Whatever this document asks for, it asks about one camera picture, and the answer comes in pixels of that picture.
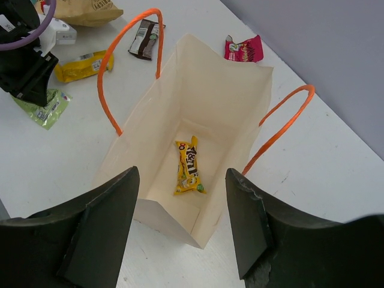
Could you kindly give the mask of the yellow M&M's candy pack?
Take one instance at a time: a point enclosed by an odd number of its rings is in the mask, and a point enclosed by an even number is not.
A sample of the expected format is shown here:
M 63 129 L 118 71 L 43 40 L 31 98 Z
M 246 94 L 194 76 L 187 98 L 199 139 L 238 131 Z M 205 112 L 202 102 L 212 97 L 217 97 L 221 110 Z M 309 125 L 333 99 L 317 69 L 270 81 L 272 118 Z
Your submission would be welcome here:
M 206 194 L 197 165 L 197 137 L 192 136 L 190 142 L 176 141 L 175 143 L 179 152 L 179 161 L 174 195 L 182 195 L 190 191 Z

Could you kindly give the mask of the tan chips bag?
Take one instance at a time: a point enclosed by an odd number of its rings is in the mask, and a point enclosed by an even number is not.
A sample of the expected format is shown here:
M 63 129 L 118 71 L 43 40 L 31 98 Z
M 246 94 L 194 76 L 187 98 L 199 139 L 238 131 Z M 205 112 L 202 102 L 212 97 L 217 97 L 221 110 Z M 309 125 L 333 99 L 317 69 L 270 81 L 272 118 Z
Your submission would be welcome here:
M 100 27 L 123 13 L 110 0 L 62 0 L 56 2 L 54 18 L 71 26 Z

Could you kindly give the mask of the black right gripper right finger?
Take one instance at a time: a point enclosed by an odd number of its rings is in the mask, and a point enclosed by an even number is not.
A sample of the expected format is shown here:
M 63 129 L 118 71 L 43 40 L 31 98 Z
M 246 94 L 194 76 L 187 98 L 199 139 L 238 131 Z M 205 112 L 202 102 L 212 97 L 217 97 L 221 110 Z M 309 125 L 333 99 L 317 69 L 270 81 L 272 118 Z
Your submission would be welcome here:
M 239 277 L 247 287 L 382 287 L 383 216 L 338 223 L 226 172 Z

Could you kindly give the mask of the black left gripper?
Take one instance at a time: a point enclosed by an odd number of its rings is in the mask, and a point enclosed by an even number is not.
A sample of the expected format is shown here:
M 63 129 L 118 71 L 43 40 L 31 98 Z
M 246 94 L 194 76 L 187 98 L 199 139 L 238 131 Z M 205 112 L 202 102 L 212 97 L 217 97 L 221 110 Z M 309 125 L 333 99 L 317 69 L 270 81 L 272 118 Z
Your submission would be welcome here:
M 40 25 L 31 1 L 1 1 L 1 44 L 10 44 L 30 35 Z M 44 107 L 47 86 L 58 63 L 52 53 L 42 56 L 34 50 L 38 39 L 11 50 L 1 51 L 1 88 L 14 98 Z

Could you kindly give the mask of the brown chocolate bar wrapper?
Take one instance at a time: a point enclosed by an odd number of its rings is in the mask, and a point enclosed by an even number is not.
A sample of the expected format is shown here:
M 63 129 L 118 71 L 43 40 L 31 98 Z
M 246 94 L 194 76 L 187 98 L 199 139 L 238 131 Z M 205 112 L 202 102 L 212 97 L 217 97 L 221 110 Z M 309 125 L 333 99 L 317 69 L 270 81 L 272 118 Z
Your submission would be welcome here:
M 160 35 L 158 22 L 143 19 L 128 53 L 147 61 L 152 60 L 152 50 Z

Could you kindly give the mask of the red snack packet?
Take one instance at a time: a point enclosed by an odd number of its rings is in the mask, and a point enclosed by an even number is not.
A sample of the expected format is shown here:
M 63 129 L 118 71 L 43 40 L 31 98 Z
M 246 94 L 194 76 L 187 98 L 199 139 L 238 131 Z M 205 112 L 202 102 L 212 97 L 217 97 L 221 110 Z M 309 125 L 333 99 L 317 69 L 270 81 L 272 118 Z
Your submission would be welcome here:
M 224 58 L 235 62 L 257 63 L 264 58 L 262 39 L 259 35 L 241 43 L 235 43 L 228 35 L 225 40 Z

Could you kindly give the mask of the yellow snack bar wrapper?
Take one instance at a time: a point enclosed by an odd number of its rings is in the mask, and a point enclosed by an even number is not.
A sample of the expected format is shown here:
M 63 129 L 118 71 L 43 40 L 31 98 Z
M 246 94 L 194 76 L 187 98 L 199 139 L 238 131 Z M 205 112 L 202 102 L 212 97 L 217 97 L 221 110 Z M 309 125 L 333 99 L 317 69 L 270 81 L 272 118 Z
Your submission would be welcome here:
M 62 83 L 82 80 L 98 74 L 106 50 L 87 53 L 70 61 L 61 61 L 54 68 L 56 78 Z

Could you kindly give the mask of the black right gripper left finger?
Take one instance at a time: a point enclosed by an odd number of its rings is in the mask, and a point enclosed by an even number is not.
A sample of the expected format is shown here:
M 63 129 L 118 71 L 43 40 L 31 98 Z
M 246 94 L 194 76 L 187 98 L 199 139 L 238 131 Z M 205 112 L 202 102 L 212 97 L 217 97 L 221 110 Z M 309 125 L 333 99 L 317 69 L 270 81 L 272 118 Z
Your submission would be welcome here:
M 1 221 L 2 287 L 115 287 L 140 184 L 131 167 L 27 218 Z

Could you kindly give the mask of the light green snack packet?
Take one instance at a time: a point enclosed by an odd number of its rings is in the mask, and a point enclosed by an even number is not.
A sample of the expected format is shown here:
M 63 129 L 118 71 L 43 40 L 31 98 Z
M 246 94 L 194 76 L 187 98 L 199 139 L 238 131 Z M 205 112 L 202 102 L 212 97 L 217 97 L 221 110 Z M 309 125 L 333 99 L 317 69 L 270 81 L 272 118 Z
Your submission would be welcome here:
M 72 96 L 58 89 L 47 90 L 47 105 L 44 107 L 25 101 L 14 99 L 17 105 L 39 126 L 46 130 L 57 122 L 64 110 L 72 100 Z

